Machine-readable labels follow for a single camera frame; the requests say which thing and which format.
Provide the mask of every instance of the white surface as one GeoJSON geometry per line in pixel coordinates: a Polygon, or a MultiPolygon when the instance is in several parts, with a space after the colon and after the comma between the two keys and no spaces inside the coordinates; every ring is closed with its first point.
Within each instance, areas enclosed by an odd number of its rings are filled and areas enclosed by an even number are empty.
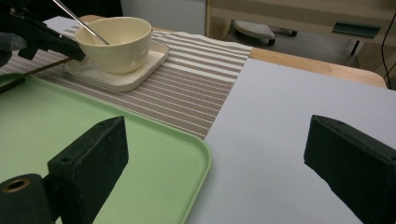
{"type": "Polygon", "coordinates": [[[205,139],[213,168],[188,223],[361,223],[304,165],[313,114],[396,148],[396,92],[247,60],[205,139]]]}
{"type": "Polygon", "coordinates": [[[205,34],[206,0],[121,0],[124,16],[144,19],[153,27],[205,34]]]}
{"type": "Polygon", "coordinates": [[[49,28],[58,33],[63,33],[65,29],[69,29],[72,26],[79,26],[78,22],[65,17],[54,17],[44,21],[44,23],[46,23],[49,28]]]}

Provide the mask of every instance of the placemat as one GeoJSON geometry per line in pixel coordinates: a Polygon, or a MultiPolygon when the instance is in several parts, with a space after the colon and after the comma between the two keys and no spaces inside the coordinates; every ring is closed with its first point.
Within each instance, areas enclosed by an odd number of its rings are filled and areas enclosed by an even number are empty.
{"type": "MultiPolygon", "coordinates": [[[[73,36],[77,28],[67,29],[64,34],[73,36]]],[[[34,76],[204,139],[251,47],[181,32],[154,31],[152,40],[170,48],[168,58],[133,91],[117,92],[75,80],[62,65],[34,76]]],[[[0,74],[25,73],[65,59],[65,56],[53,51],[40,50],[32,61],[14,54],[10,62],[0,69],[0,74]]]]}

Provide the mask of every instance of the metal spoon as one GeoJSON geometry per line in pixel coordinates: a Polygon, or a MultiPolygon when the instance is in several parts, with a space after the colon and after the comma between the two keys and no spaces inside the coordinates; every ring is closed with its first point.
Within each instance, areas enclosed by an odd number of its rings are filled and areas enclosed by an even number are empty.
{"type": "Polygon", "coordinates": [[[83,21],[81,21],[69,8],[67,8],[60,0],[53,0],[53,2],[58,5],[61,9],[63,9],[67,14],[69,14],[73,19],[75,19],[80,25],[82,25],[85,29],[87,29],[92,35],[98,37],[105,44],[110,45],[107,41],[105,41],[99,34],[93,31],[88,25],[86,25],[83,21]]]}

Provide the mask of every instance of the cream bowl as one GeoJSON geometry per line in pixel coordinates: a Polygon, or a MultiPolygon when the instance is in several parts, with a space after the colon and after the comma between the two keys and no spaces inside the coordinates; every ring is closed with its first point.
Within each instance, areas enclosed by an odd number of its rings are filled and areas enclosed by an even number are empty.
{"type": "Polygon", "coordinates": [[[85,55],[101,70],[111,74],[131,73],[149,53],[151,25],[134,17],[113,17],[89,23],[109,43],[106,45],[81,27],[75,38],[85,55]]]}

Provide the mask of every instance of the screw hole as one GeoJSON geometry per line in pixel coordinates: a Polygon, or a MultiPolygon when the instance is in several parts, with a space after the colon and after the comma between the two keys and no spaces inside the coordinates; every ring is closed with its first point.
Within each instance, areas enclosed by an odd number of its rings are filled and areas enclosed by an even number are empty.
{"type": "Polygon", "coordinates": [[[30,183],[29,179],[17,179],[10,183],[8,183],[4,188],[3,191],[5,193],[15,192],[21,189],[24,189],[30,183]]]}

